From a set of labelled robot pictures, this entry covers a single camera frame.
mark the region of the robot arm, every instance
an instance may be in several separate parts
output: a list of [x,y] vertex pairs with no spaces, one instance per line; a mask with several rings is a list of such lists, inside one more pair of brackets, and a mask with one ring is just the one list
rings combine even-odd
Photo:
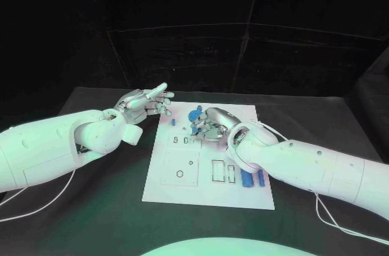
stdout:
[[[239,123],[235,120],[230,126],[232,114],[217,108],[207,110],[193,124],[206,126],[201,123],[206,116],[212,119],[210,125],[201,134],[196,133],[191,137],[206,139],[210,133],[210,140],[214,141],[212,130],[216,129],[220,135],[217,140],[227,137],[226,156],[246,172],[256,173],[263,168],[275,179],[289,185],[347,201],[389,219],[389,165],[301,141],[278,142],[260,122]],[[217,120],[224,123],[213,125],[216,112],[226,119],[219,116]]]
[[0,133],[0,192],[37,185],[115,150],[121,141],[138,143],[138,124],[148,115],[171,115],[171,92],[163,83],[134,90],[115,107],[88,110],[18,125]]

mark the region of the blue object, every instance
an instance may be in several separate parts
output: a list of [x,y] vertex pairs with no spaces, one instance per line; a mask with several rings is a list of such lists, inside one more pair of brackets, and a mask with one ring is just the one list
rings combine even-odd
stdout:
[[196,118],[200,116],[201,110],[203,110],[203,108],[201,108],[201,106],[199,105],[199,106],[197,106],[197,109],[193,110],[193,111],[188,113],[187,118],[188,118],[190,123],[193,123],[194,120],[196,120]]
[[259,179],[259,186],[263,187],[265,180],[263,180],[263,171],[262,170],[258,171],[258,179]]
[[242,175],[242,186],[252,187],[253,186],[253,175],[240,169]]

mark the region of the white robot body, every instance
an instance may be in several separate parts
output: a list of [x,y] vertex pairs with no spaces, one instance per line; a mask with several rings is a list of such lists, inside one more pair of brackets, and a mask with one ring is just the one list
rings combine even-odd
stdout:
[[239,145],[229,137],[227,156],[239,167],[269,175],[292,186],[331,196],[366,208],[389,219],[389,166],[308,143],[288,140],[266,145],[259,139],[271,132],[253,123],[240,123],[249,131]]
[[[7,129],[0,133],[0,192],[69,173],[114,151],[121,140],[135,145],[141,132],[114,109],[83,111]],[[78,153],[75,143],[89,151]]]

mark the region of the table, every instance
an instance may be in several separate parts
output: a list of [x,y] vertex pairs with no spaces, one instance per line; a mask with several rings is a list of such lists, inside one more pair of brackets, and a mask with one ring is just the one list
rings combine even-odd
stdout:
[[[124,89],[78,87],[60,114],[115,105]],[[351,111],[338,97],[291,97],[175,92],[175,101],[253,104],[258,119],[286,138],[380,161]],[[139,255],[200,237],[262,240],[317,255],[389,255],[389,247],[344,234],[317,218],[314,195],[271,178],[275,210],[144,203],[141,196],[158,117],[139,124],[137,146],[116,150],[75,172],[70,185],[37,214],[0,224],[1,255]],[[24,214],[56,196],[69,174],[30,187],[0,208],[0,217]],[[389,222],[322,196],[341,226],[389,239]]]

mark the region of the white paper sheet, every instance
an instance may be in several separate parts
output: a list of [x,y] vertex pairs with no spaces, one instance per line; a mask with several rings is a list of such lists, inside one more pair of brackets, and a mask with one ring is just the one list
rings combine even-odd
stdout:
[[242,187],[240,168],[224,156],[224,140],[214,143],[190,138],[188,112],[197,105],[203,110],[226,110],[242,122],[258,120],[253,105],[173,101],[167,107],[171,116],[160,117],[141,200],[273,210],[268,173],[263,171],[265,187],[259,186],[256,174],[253,187]]

